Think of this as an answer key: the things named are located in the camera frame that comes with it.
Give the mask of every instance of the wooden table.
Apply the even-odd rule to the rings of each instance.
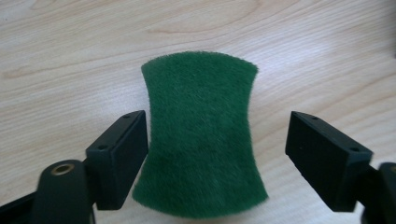
[[[83,160],[119,116],[149,113],[140,66],[185,50],[258,65],[249,121],[270,199],[205,221],[128,199],[97,223],[360,223],[361,205],[333,213],[284,148],[296,110],[370,148],[374,167],[396,161],[392,0],[0,1],[0,204],[35,190],[56,161]]]

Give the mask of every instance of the screw hole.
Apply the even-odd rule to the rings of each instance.
[[[356,151],[356,152],[359,152],[359,151],[360,151],[360,149],[359,149],[358,147],[351,147],[350,150]]]
[[[98,148],[99,148],[100,150],[103,150],[103,149],[106,149],[107,146],[106,146],[106,145],[100,145]]]
[[[59,165],[59,166],[53,168],[51,170],[51,174],[52,175],[64,175],[64,174],[69,173],[73,169],[74,169],[74,164],[70,164],[70,163],[62,164],[62,165]]]

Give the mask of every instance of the black plastic part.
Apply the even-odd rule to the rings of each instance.
[[[59,161],[40,176],[30,224],[92,224],[84,164]]]
[[[120,209],[148,154],[146,114],[126,114],[86,150],[92,201],[99,210]]]
[[[25,224],[30,220],[35,192],[0,207],[0,223]]]
[[[357,186],[358,200],[365,206],[361,223],[396,223],[396,163],[372,168]]]
[[[286,154],[333,211],[354,210],[354,187],[370,168],[371,150],[322,119],[291,112]]]

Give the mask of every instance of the sponge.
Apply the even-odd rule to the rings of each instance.
[[[267,198],[256,167],[248,100],[258,69],[214,52],[182,52],[142,66],[151,142],[133,197],[190,218],[222,217]]]

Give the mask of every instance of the green sponge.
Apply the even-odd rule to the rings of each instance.
[[[212,52],[183,52],[142,66],[151,142],[133,197],[178,217],[238,213],[267,198],[248,126],[257,67]]]

